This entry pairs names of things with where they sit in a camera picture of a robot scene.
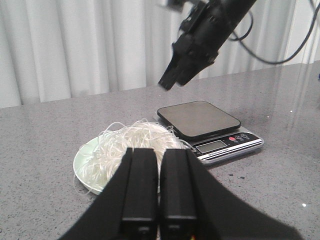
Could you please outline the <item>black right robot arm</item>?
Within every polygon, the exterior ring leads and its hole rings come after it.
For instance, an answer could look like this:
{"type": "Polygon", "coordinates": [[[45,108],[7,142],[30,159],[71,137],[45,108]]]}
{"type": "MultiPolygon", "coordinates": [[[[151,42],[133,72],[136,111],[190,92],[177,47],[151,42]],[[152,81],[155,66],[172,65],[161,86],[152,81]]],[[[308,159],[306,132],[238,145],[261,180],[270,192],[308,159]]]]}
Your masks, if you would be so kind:
{"type": "MultiPolygon", "coordinates": [[[[173,56],[159,84],[170,90],[175,83],[187,84],[213,64],[218,51],[253,6],[252,0],[211,0],[195,3],[190,20],[182,22],[182,35],[172,45],[173,56]]],[[[189,149],[168,149],[162,173],[172,173],[173,163],[186,170],[180,201],[190,217],[169,217],[164,202],[173,198],[169,184],[161,187],[160,235],[164,240],[181,239],[188,232],[197,240],[299,240],[300,234],[252,208],[220,184],[189,149]]]]}

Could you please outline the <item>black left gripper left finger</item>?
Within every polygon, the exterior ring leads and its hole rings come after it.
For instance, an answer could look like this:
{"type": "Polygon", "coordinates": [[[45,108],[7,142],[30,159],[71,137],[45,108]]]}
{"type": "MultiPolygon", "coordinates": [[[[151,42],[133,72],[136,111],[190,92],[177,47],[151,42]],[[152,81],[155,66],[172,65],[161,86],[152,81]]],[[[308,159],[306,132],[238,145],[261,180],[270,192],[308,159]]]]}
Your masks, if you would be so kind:
{"type": "Polygon", "coordinates": [[[151,148],[128,148],[91,206],[62,240],[155,240],[158,166],[151,148]]]}

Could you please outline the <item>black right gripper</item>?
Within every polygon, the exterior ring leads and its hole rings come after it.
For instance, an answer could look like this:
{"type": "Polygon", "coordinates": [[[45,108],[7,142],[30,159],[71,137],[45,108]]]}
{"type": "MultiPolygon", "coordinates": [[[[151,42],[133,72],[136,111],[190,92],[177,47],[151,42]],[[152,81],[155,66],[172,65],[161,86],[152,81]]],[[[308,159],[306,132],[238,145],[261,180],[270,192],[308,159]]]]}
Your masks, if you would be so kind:
{"type": "Polygon", "coordinates": [[[233,31],[232,0],[191,2],[192,8],[179,27],[182,33],[172,44],[172,59],[158,82],[166,91],[176,82],[186,85],[211,65],[233,31]]]}

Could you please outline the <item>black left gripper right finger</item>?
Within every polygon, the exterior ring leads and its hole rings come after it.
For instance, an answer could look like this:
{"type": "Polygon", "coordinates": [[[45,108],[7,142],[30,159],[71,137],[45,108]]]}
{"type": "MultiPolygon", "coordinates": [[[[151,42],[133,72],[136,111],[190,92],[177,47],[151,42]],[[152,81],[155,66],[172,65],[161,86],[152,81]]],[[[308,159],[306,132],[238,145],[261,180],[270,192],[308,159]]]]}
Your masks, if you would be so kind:
{"type": "Polygon", "coordinates": [[[160,171],[163,240],[300,240],[299,232],[242,201],[189,149],[167,149],[160,171]]]}

